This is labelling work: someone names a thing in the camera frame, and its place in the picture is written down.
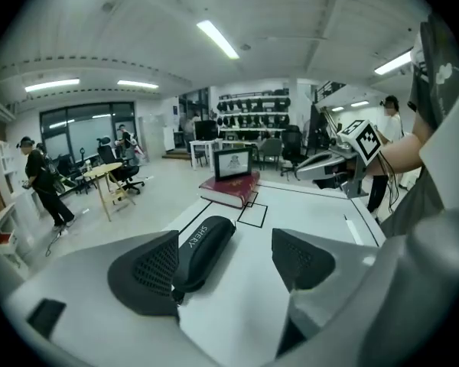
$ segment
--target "red book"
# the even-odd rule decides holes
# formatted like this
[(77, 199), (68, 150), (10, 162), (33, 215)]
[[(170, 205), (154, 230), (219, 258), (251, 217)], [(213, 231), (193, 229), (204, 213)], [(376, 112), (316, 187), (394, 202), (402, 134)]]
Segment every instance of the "red book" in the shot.
[(220, 182), (216, 182), (214, 177), (211, 177), (199, 186), (199, 193), (204, 199), (235, 208), (243, 208), (259, 182), (259, 178), (258, 171)]

